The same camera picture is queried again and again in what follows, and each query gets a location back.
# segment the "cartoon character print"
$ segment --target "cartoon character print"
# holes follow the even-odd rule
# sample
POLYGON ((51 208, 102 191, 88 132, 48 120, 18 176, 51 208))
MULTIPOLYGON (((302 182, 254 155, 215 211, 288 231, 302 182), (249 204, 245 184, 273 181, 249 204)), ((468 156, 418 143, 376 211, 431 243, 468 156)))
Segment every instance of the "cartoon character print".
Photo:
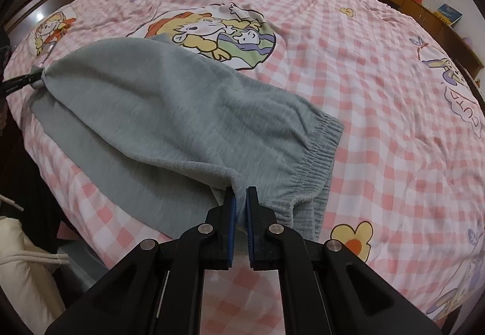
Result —
POLYGON ((481 222, 477 222, 477 234, 474 230, 468 230, 468 240, 473 246, 470 258, 462 262, 450 281, 443 287, 440 297, 426 311, 432 315, 434 321, 441 321, 453 310, 461 306, 477 285, 482 273, 483 259, 485 257, 485 245, 483 243, 484 230, 481 222))
POLYGON ((231 3, 164 13, 130 36, 168 34, 185 49, 234 69, 253 69, 273 52, 276 37, 259 12, 231 3))
POLYGON ((335 226, 330 233, 330 239, 343 243, 353 254, 366 262, 370 253, 370 239, 374 234, 372 224, 362 221, 354 229, 348 224, 335 226))
POLYGON ((59 41, 75 21, 76 14, 71 7, 54 12, 44 19, 30 36, 34 53, 40 55, 45 45, 59 41))
POLYGON ((443 79, 450 85, 457 86, 463 85, 467 86, 465 79, 461 72, 454 66, 452 61, 445 57, 442 59, 435 60, 423 60, 423 64, 427 65, 429 68, 443 68, 443 79))
POLYGON ((461 72, 446 54, 437 47, 424 42, 420 36, 409 40, 418 47, 418 60, 428 68, 436 69, 441 73, 444 97, 450 103, 452 111, 459 115, 464 122, 470 123, 472 131, 480 138, 482 112, 461 72))
POLYGON ((343 13, 344 15, 347 15, 350 18, 353 18, 353 16, 354 16, 353 9, 350 9, 350 8, 340 8, 339 11, 341 13, 343 13))

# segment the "bed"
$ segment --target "bed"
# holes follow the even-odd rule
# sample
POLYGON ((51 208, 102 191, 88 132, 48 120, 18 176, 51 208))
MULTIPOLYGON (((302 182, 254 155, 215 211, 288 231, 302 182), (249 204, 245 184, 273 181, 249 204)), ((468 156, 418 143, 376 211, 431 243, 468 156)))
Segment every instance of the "bed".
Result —
MULTIPOLYGON (((463 75, 412 18, 376 0, 75 0, 38 23, 5 78, 28 73, 93 41, 172 33, 228 11, 251 10, 271 27, 258 58, 210 57, 295 92, 344 123, 319 240, 338 239, 437 323, 485 284, 485 118, 463 75)), ((189 51, 200 48, 171 37, 189 51)), ((8 97, 27 152, 67 218, 108 267, 150 229, 111 202, 47 136, 27 107, 30 87, 8 97)), ((244 255, 208 271, 201 332, 284 333, 278 276, 244 255)))

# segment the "book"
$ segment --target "book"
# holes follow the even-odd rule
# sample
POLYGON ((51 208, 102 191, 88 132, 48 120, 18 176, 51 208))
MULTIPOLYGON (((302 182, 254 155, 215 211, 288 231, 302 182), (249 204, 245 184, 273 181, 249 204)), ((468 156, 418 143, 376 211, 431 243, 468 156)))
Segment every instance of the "book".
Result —
POLYGON ((457 23, 463 16, 462 13, 450 7, 448 4, 443 4, 433 14, 443 23, 448 24, 448 26, 451 27, 454 26, 454 24, 457 23))

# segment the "grey sweatpants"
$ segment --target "grey sweatpants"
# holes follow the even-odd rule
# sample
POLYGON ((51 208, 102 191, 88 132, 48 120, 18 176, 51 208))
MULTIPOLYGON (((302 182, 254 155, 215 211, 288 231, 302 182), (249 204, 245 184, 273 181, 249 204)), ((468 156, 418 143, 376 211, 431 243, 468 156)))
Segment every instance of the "grey sweatpants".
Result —
POLYGON ((179 237, 232 186, 318 238, 342 124, 303 98, 163 40, 105 39, 44 71, 44 131, 124 211, 179 237))

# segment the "white wall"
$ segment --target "white wall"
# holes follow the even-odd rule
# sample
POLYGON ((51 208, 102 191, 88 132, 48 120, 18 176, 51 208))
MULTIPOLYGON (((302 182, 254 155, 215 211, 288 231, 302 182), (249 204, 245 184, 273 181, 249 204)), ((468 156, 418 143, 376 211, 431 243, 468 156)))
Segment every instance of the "white wall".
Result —
MULTIPOLYGON (((472 49, 485 65, 485 19, 473 0, 423 0, 423 5, 431 11, 436 11, 443 4, 448 4, 463 14, 454 29, 461 37, 468 37, 471 40, 472 49)), ((483 69, 479 78, 482 84, 482 94, 485 94, 485 73, 483 69)))

